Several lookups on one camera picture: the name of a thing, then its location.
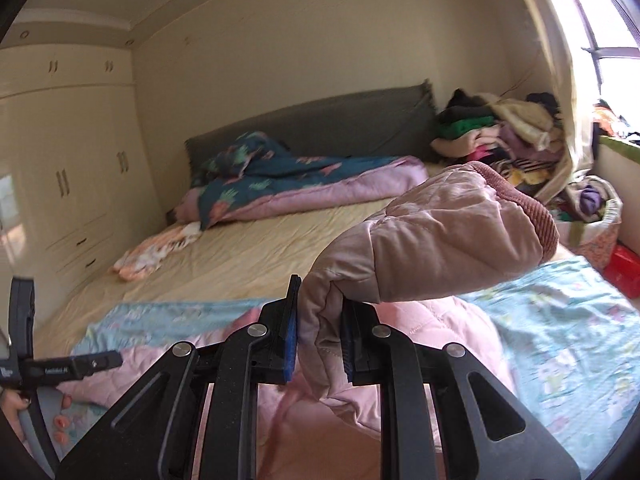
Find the purple cloth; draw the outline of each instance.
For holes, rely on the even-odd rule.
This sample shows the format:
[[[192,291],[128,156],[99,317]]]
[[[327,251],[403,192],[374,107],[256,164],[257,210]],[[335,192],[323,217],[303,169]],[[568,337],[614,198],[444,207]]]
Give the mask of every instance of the purple cloth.
[[[555,153],[550,150],[538,152],[531,144],[522,140],[509,123],[501,124],[500,138],[507,143],[516,158],[528,158],[539,162],[557,162],[562,158],[562,150]]]
[[[591,184],[580,193],[580,211],[587,216],[595,215],[602,207],[602,197]]]

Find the wardrobe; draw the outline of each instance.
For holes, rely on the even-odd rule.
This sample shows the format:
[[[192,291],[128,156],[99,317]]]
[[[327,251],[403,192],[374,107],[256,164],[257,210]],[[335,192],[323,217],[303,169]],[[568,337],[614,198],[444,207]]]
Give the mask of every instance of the wardrobe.
[[[0,50],[0,221],[0,274],[35,278],[36,325],[162,228],[130,51]]]

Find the laundry basket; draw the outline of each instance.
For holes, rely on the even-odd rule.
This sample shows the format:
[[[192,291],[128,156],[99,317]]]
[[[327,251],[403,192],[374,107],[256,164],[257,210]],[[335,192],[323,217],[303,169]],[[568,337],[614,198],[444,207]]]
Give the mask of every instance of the laundry basket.
[[[556,219],[556,227],[560,233],[562,245],[571,252],[584,256],[595,269],[602,271],[609,264],[616,248],[620,222],[622,222],[622,200],[606,180],[594,175],[585,176],[584,180],[599,183],[609,194],[602,220],[585,223],[564,222]]]

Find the silver bolt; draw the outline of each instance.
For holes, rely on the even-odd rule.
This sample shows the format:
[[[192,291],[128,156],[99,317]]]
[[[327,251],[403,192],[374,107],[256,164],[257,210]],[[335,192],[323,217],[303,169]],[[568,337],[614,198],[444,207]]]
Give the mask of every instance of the silver bolt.
[[[371,333],[376,337],[389,337],[391,329],[387,325],[376,325],[371,329]]]
[[[176,343],[171,349],[176,357],[187,357],[191,353],[191,345],[189,343]]]
[[[251,337],[262,337],[267,333],[267,327],[261,323],[254,323],[249,325],[249,328],[247,328],[246,331]]]
[[[452,343],[450,345],[447,345],[447,354],[449,354],[451,357],[462,357],[464,354],[466,354],[466,350],[462,345],[459,345],[458,343]]]

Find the curtain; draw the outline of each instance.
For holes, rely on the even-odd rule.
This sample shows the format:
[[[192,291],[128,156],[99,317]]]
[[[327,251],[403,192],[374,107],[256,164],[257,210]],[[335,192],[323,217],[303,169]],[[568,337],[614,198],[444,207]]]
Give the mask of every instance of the curtain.
[[[593,165],[591,111],[598,84],[580,14],[573,0],[524,0],[536,26],[548,63],[552,91],[564,122],[566,149],[552,179],[537,193],[551,200],[569,182],[579,180]]]

